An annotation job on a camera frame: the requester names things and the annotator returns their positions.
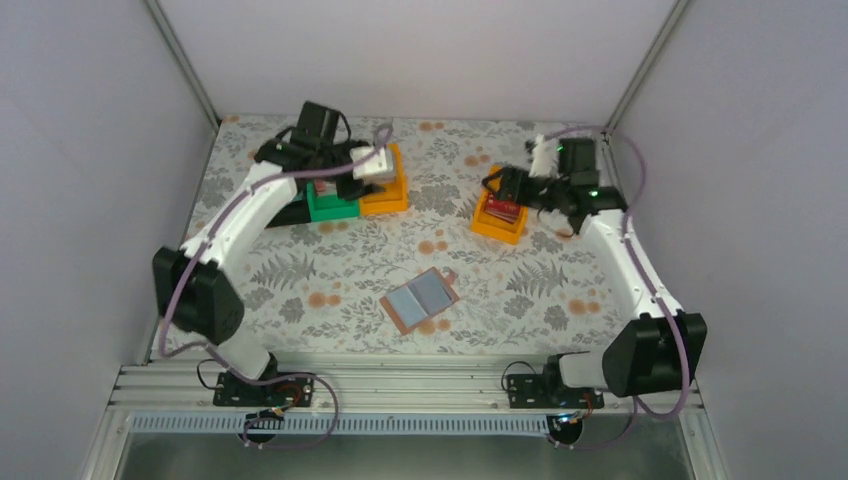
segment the floral tablecloth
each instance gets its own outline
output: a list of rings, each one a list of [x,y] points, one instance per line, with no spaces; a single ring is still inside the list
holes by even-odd
[[[241,183],[256,149],[297,117],[225,118],[189,235]],[[387,119],[351,118],[371,139]],[[496,163],[525,164],[524,142],[561,123],[394,119],[410,208],[401,214],[265,230],[231,279],[247,323],[271,350],[533,354],[607,345],[626,323],[593,253],[561,215],[531,212],[517,246],[472,233],[480,180]],[[430,267],[457,273],[457,304],[402,336],[378,300]],[[171,331],[168,343],[193,338]]]

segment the black bracket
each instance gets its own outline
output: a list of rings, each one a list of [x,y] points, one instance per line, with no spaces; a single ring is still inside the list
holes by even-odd
[[[530,410],[541,409],[588,409],[604,407],[604,395],[592,388],[568,388],[564,385],[556,389],[547,387],[542,375],[515,373],[506,376],[509,408]]]
[[[232,373],[224,372],[218,375],[218,386],[212,404],[216,407],[278,407],[288,406],[294,401],[297,389],[301,395],[294,407],[309,407],[312,405],[312,392],[315,382],[311,378],[293,378],[274,385],[257,387],[248,385]]]

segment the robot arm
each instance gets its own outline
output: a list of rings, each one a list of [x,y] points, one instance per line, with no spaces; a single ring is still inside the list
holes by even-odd
[[[226,206],[203,230],[186,240],[178,251],[163,247],[153,258],[157,300],[164,316],[179,275],[201,246],[206,246],[172,321],[181,330],[206,337],[227,363],[252,380],[262,378],[266,370],[273,373],[276,365],[271,354],[242,324],[244,303],[230,279],[237,278],[236,269],[243,265],[250,245],[262,229],[297,195],[293,178],[252,188],[257,181],[282,171],[281,166],[270,162],[254,164]]]
[[[340,196],[344,190],[353,199],[375,191],[370,177],[386,175],[393,165],[384,148],[390,127],[377,146],[352,141],[349,126],[348,139],[333,143],[339,118],[347,126],[340,112],[306,102],[297,126],[258,150],[257,163],[212,221],[177,251],[162,247],[153,257],[157,304],[165,325],[170,322],[204,336],[217,355],[250,380],[276,375],[273,355],[242,325],[244,303],[231,282],[250,245],[312,178],[335,182]],[[284,142],[288,132],[290,140]]]
[[[633,231],[624,198],[615,187],[599,185],[594,140],[561,139],[556,156],[546,143],[551,142],[542,136],[527,142],[529,171],[505,167],[483,186],[500,200],[566,215],[573,231],[595,248],[619,315],[631,321],[604,351],[550,357],[543,376],[552,390],[556,385],[608,388],[619,397],[679,389],[681,352],[669,322],[680,332],[691,381],[706,338],[703,317],[686,313],[671,296]],[[559,176],[552,174],[554,166]],[[500,177],[497,191],[488,186],[495,176]]]

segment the orange tray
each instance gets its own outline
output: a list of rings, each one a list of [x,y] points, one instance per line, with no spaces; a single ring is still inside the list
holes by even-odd
[[[494,166],[489,170],[489,175],[500,170],[501,167]],[[496,178],[491,182],[493,188],[497,189],[500,186],[501,179]],[[471,219],[471,231],[492,237],[502,242],[517,245],[521,239],[521,232],[524,231],[524,225],[527,223],[527,207],[521,207],[518,213],[518,220],[515,223],[509,223],[495,216],[489,215],[483,209],[486,205],[486,197],[489,191],[483,189],[480,199],[477,200],[477,207],[474,209],[474,217]]]

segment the white wall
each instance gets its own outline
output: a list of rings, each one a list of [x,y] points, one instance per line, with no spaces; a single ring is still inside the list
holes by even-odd
[[[0,477],[77,478],[212,140],[140,0],[0,5]]]
[[[674,0],[160,0],[219,114],[605,122]]]
[[[650,166],[636,229],[709,325],[733,478],[848,471],[846,26],[844,0],[694,2],[625,116]]]

